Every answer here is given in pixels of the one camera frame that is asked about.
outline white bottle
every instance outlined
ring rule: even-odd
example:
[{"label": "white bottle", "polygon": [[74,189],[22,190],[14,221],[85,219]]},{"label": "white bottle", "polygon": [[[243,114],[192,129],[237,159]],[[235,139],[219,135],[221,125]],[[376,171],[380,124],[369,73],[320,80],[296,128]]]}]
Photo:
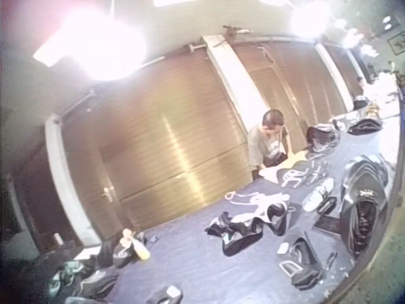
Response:
[{"label": "white bottle", "polygon": [[312,212],[318,208],[318,206],[323,202],[325,198],[333,190],[333,178],[328,178],[323,181],[323,183],[316,187],[311,194],[309,194],[303,201],[302,207],[307,212]]}]

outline white pillar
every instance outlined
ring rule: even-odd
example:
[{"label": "white pillar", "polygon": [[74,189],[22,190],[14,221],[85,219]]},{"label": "white pillar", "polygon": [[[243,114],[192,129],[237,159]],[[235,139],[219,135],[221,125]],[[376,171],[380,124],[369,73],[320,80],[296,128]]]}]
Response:
[{"label": "white pillar", "polygon": [[261,122],[268,106],[231,46],[226,41],[221,43],[225,40],[224,36],[210,35],[203,39],[207,44],[208,56],[249,131]]},{"label": "white pillar", "polygon": [[332,57],[329,55],[328,51],[322,44],[317,44],[315,46],[316,51],[321,56],[324,64],[327,66],[330,75],[332,76],[333,80],[336,83],[337,89],[342,96],[344,105],[346,107],[347,112],[353,110],[353,100],[352,96],[350,95],[349,89],[344,82],[342,74],[340,74],[335,62],[333,61]]},{"label": "white pillar", "polygon": [[350,52],[350,50],[347,50],[346,53],[347,53],[347,56],[348,56],[349,59],[350,59],[350,62],[351,62],[352,65],[353,65],[354,69],[356,70],[357,75],[360,76],[360,77],[363,78],[363,79],[366,79],[366,77],[365,77],[363,71],[361,70],[361,68],[360,68],[360,66],[359,66],[359,63],[357,62],[357,60],[356,60],[355,57],[353,56],[352,52]]},{"label": "white pillar", "polygon": [[79,240],[84,246],[97,245],[101,240],[93,229],[73,184],[63,146],[61,126],[56,123],[58,118],[59,116],[53,114],[45,122],[46,149],[53,182]]}]

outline wooden door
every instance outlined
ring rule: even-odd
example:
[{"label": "wooden door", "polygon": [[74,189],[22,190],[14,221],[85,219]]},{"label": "wooden door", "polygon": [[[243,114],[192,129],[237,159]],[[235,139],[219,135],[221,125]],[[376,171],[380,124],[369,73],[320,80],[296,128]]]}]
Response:
[{"label": "wooden door", "polygon": [[91,115],[103,163],[138,229],[251,181],[246,136],[203,49],[139,70]]},{"label": "wooden door", "polygon": [[91,106],[80,108],[63,121],[62,136],[70,174],[80,202],[101,239],[132,224],[116,197],[114,185],[94,144]]}]

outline white label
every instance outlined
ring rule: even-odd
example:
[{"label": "white label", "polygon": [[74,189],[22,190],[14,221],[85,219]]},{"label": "white label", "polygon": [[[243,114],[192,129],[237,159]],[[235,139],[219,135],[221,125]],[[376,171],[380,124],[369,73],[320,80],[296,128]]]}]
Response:
[{"label": "white label", "polygon": [[182,294],[182,292],[178,290],[175,286],[170,286],[166,292],[171,298],[177,298]]},{"label": "white label", "polygon": [[288,243],[282,243],[279,247],[279,249],[277,250],[277,254],[278,255],[284,255],[287,253],[287,251],[289,250],[289,244]]}]

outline man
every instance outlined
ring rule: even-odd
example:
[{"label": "man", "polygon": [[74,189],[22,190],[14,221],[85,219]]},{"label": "man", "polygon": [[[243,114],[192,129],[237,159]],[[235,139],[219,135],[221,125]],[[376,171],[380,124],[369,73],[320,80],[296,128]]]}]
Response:
[{"label": "man", "polygon": [[[284,116],[279,110],[269,110],[263,115],[262,122],[249,131],[247,143],[253,180],[260,178],[261,169],[279,165],[287,155],[294,156]],[[281,152],[281,143],[287,155]]]},{"label": "man", "polygon": [[368,99],[373,99],[374,97],[374,89],[372,85],[369,85],[367,81],[362,77],[357,77],[357,81],[359,82],[360,88],[363,90],[363,96],[367,97]]}]

